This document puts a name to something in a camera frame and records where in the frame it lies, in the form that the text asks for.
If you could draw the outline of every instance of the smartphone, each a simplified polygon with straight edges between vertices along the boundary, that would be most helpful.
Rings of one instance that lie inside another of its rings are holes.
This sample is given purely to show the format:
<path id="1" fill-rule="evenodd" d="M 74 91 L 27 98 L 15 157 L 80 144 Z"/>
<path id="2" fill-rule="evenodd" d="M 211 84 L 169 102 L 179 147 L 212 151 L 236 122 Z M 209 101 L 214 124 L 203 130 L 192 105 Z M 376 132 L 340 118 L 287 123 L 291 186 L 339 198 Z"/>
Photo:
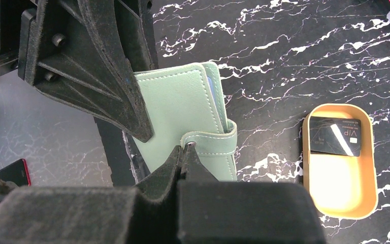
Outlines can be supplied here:
<path id="1" fill-rule="evenodd" d="M 0 170 L 0 202 L 12 190 L 21 186 L 30 186 L 25 159 L 20 159 Z"/>

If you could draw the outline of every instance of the black card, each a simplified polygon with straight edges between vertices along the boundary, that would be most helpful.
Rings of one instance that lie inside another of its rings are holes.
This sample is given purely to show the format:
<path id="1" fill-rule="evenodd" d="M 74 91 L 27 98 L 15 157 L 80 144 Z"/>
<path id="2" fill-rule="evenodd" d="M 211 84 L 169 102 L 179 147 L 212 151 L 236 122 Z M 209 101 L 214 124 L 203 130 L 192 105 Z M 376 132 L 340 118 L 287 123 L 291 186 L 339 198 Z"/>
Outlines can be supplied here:
<path id="1" fill-rule="evenodd" d="M 310 150 L 312 152 L 359 156 L 361 121 L 346 118 L 310 118 Z"/>

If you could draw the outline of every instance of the black marble surface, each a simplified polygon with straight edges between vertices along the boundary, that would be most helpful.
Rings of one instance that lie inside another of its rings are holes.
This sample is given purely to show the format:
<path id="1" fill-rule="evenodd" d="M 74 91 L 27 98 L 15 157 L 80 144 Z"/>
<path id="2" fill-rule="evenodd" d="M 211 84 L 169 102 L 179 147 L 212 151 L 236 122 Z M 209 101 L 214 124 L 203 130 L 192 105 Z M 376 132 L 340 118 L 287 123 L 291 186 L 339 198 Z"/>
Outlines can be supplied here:
<path id="1" fill-rule="evenodd" d="M 301 182 L 303 118 L 323 103 L 363 108 L 373 119 L 377 209 L 320 220 L 329 243 L 390 243 L 388 1 L 155 0 L 152 13 L 161 68 L 219 65 L 239 127 L 240 180 Z"/>

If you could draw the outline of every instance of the leather wallet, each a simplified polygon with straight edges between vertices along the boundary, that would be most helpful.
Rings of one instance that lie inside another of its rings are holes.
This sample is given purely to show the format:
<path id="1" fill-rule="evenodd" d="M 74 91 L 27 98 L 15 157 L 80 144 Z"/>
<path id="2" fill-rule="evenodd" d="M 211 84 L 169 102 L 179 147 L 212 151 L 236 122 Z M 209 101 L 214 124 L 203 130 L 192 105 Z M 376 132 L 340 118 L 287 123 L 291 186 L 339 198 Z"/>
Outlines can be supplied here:
<path id="1" fill-rule="evenodd" d="M 221 181 L 235 181 L 237 125 L 226 117 L 219 68 L 213 62 L 136 72 L 153 137 L 134 138 L 150 172 L 176 145 L 196 143 L 201 163 Z"/>

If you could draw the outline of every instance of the oval tray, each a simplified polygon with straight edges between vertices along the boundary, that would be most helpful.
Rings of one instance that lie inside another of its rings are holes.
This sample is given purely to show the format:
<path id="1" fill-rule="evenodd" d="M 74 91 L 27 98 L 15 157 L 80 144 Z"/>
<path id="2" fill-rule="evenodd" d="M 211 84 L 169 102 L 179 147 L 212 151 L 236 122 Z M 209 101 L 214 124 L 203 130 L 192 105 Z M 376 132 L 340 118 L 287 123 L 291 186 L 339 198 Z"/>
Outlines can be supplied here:
<path id="1" fill-rule="evenodd" d="M 360 156 L 310 153 L 312 116 L 361 120 Z M 323 104 L 307 115 L 303 122 L 303 180 L 321 213 L 363 219 L 375 210 L 378 196 L 373 151 L 373 126 L 361 108 L 350 104 Z"/>

